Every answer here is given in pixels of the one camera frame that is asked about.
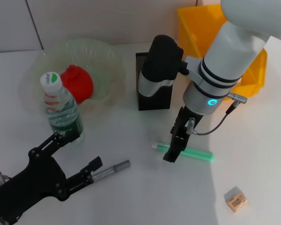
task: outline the green marker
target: green marker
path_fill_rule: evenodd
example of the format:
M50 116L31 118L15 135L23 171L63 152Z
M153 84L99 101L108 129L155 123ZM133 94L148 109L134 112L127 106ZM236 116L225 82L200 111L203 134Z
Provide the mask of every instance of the green marker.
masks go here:
M152 145L152 148L159 149L162 151L168 151L170 148L170 145L164 144L164 143L155 143ZM180 154L183 156L197 158L197 159L201 159L201 160L205 160L205 161L209 161L209 162L214 161L214 154L208 153L208 152L203 152L203 151L198 151L198 150L194 150L194 149L186 148Z

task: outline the blue indicator light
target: blue indicator light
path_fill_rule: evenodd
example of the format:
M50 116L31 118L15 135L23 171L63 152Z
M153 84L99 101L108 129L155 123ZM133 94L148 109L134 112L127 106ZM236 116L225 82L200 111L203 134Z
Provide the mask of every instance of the blue indicator light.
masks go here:
M215 105L217 103L216 99L211 99L208 101L208 105Z

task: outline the bottle label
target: bottle label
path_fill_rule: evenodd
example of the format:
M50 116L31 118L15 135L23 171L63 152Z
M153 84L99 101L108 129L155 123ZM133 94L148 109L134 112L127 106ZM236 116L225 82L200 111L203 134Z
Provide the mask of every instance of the bottle label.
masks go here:
M73 123L71 123L67 126L59 127L59 126L51 125L51 128L54 132L58 132L63 137L67 137L73 133L74 134L79 133L79 135L81 135L81 133L83 131L83 126L82 126L82 122L80 119L80 115L78 115L78 117L75 119L75 121Z

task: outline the black mesh pen holder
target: black mesh pen holder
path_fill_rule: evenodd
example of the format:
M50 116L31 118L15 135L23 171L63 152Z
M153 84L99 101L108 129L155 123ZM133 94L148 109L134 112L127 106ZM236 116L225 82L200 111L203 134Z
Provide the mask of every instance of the black mesh pen holder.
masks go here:
M170 100L172 96L172 86L163 86L161 87L153 96L146 97L139 93L139 77L141 73L142 66L147 58L147 52L136 53L136 94L137 101L140 111L144 110L158 110L158 109L169 109Z

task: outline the yellow plastic box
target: yellow plastic box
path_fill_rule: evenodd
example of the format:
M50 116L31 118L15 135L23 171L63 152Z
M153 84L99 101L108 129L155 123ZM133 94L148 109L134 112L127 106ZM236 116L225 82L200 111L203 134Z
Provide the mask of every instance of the yellow plastic box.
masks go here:
M180 21L178 45L183 48L184 56L203 58L227 21L221 5L180 8L177 13ZM266 60L267 53L263 49L232 92L245 97L256 95L265 83Z

